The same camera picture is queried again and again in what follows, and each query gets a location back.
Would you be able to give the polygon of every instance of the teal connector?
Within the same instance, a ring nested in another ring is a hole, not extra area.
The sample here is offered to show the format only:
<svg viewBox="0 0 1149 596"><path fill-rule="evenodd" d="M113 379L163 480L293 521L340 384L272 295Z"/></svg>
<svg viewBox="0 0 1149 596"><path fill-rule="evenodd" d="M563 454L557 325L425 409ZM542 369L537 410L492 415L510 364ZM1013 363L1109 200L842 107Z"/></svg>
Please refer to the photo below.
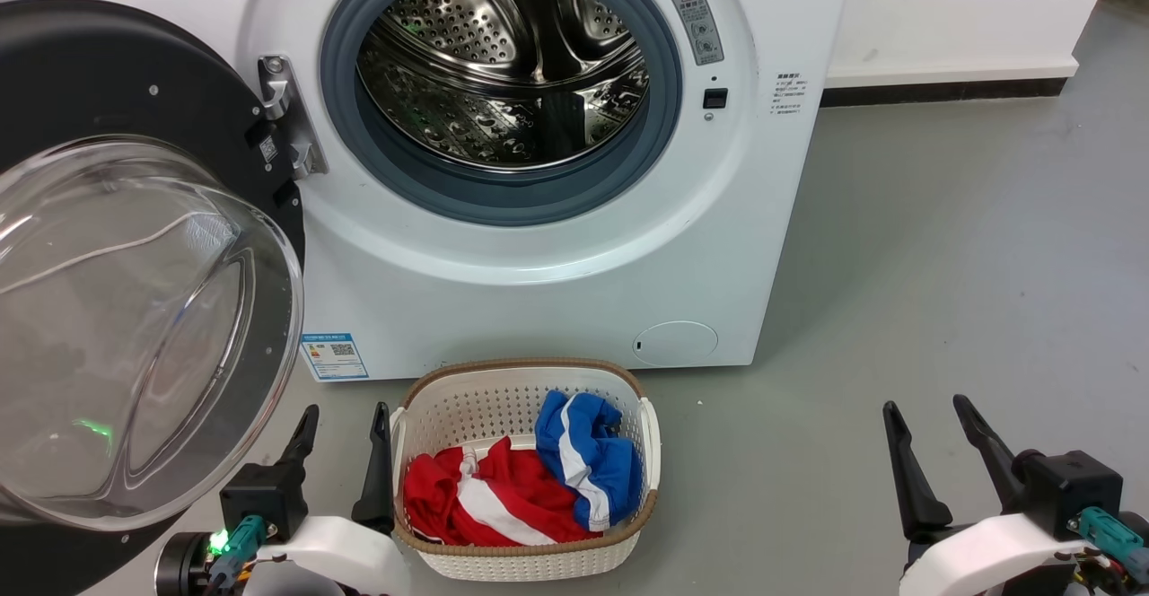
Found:
<svg viewBox="0 0 1149 596"><path fill-rule="evenodd" d="M223 545L223 554L211 563L208 570L210 585L217 590L225 590L236 585L244 565L255 559L255 554L267 541L268 527L263 518L259 516L244 518Z"/></svg>
<svg viewBox="0 0 1149 596"><path fill-rule="evenodd" d="M1144 540L1120 520L1096 506L1088 506L1078 517L1078 535L1092 542L1125 566L1139 582L1149 580L1149 554Z"/></svg>

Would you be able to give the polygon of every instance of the cable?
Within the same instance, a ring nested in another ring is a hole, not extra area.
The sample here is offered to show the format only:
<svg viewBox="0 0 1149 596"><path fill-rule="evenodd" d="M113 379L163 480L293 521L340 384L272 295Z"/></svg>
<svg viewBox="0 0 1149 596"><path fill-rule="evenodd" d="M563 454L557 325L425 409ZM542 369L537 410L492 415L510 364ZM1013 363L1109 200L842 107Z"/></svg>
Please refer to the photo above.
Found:
<svg viewBox="0 0 1149 596"><path fill-rule="evenodd" d="M71 265L83 264L84 261L92 260L92 257L99 257L101 255L108 255L108 253L122 251L122 249L131 249L131 248L136 248L136 247L141 247L141 245L149 243L149 241L159 240L160 237L164 237L164 235L167 235L168 232L171 232L172 229L176 229L176 225L183 224L184 220L193 218L193 216L217 216L217 215L215 215L215 212L211 212L211 211L188 211L188 212L186 212L186 215L180 216L180 218L177 218L176 220L172 220L171 224L164 225L163 229L160 229L160 231L156 232L156 233L153 233L153 235L142 237L142 239L136 240L136 241L128 241L126 245L115 245L115 247L107 247L107 248L102 248L102 249L94 249L94 251L84 253L84 255L78 256L78 257L74 257L72 260L60 262L60 264L53 265L52 269L41 270L41 272L37 273L36 276L32 276L31 278L24 278L21 281L14 281L14 284L5 286L5 288L0 289L0 294L7 294L9 292L14 292L14 289L21 288L21 286L31 285L31 284L33 284L33 281L40 281L40 280L43 280L43 278L52 276L53 273L57 273L57 272L60 272L63 269L71 268Z"/></svg>
<svg viewBox="0 0 1149 596"><path fill-rule="evenodd" d="M203 596L213 596L214 593L219 590L219 586L223 585L223 581L226 580L226 578L228 576L225 574L216 575L215 580L208 583L207 589L203 591Z"/></svg>

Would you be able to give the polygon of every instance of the stainless steel drum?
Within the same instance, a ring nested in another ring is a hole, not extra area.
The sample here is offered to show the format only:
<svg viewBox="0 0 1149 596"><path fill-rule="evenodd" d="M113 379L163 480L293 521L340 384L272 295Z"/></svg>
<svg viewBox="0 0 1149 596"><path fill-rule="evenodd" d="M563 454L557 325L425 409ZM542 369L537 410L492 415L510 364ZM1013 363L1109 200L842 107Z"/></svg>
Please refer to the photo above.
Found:
<svg viewBox="0 0 1149 596"><path fill-rule="evenodd" d="M395 0L364 39L358 72L407 137L495 173L602 146L649 84L625 23L597 0Z"/></svg>

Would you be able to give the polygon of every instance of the laundry basket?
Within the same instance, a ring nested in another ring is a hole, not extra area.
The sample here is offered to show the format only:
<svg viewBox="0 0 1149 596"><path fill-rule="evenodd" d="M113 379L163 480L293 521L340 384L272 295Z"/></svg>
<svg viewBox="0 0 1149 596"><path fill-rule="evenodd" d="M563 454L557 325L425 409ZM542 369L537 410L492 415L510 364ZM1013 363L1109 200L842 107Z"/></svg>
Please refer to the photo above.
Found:
<svg viewBox="0 0 1149 596"><path fill-rule="evenodd" d="M623 413L619 435L642 458L642 502L602 537L540 547L456 547L425 542L410 528L403 478L418 455L471 446L480 456L503 436L534 448L534 420L547 393L603 396ZM423 377L391 419L394 444L395 533L447 578L494 582L558 580L609 572L631 555L658 497L658 419L631 372L599 359L493 359L455 364Z"/></svg>

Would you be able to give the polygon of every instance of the washing machine door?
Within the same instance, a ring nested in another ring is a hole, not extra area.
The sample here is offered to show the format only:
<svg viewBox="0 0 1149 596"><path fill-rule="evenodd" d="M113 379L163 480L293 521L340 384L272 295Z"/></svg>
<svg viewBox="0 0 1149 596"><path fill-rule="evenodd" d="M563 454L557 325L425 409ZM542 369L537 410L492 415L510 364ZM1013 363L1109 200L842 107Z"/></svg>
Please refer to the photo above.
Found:
<svg viewBox="0 0 1149 596"><path fill-rule="evenodd" d="M75 551L76 593L265 424L302 327L301 208L260 98L140 10L0 3L0 544Z"/></svg>

